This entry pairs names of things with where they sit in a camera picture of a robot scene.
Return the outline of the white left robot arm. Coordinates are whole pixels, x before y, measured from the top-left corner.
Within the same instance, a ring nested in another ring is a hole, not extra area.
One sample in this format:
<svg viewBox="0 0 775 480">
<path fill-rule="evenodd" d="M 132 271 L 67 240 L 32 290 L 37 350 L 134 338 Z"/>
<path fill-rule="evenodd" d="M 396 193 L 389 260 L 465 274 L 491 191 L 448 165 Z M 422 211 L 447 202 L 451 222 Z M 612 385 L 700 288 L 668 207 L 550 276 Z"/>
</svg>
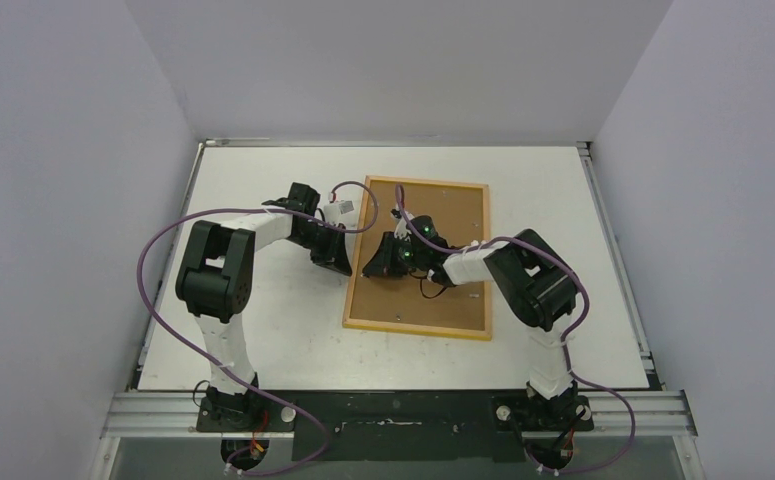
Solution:
<svg viewBox="0 0 775 480">
<path fill-rule="evenodd" d="M 263 202 L 253 213 L 193 224 L 176 296 L 199 325 L 212 358 L 209 409 L 221 412 L 236 430 L 253 428 L 261 417 L 242 317 L 253 290 L 256 254 L 276 241 L 289 241 L 306 249 L 313 264 L 348 276 L 352 269 L 342 218 L 353 209 L 353 202 L 337 198 L 321 204 L 312 187 L 294 183 L 286 196 Z"/>
</svg>

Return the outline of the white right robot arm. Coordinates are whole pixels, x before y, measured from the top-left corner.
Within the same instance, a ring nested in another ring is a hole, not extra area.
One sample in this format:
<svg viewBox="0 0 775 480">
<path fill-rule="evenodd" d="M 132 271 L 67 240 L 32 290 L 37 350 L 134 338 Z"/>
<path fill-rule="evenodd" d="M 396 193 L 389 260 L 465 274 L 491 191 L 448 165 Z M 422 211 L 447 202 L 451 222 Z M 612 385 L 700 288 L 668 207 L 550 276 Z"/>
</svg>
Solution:
<svg viewBox="0 0 775 480">
<path fill-rule="evenodd" d="M 573 385 L 560 340 L 562 329 L 555 325 L 576 307 L 578 289 L 567 268 L 533 229 L 495 242 L 454 246 L 439 235 L 430 216 L 410 215 L 383 233 L 362 275 L 401 278 L 422 273 L 447 289 L 494 284 L 536 343 L 529 349 L 527 387 L 536 395 L 528 402 L 528 414 L 538 427 L 551 429 L 567 417 L 568 404 L 562 395 Z"/>
</svg>

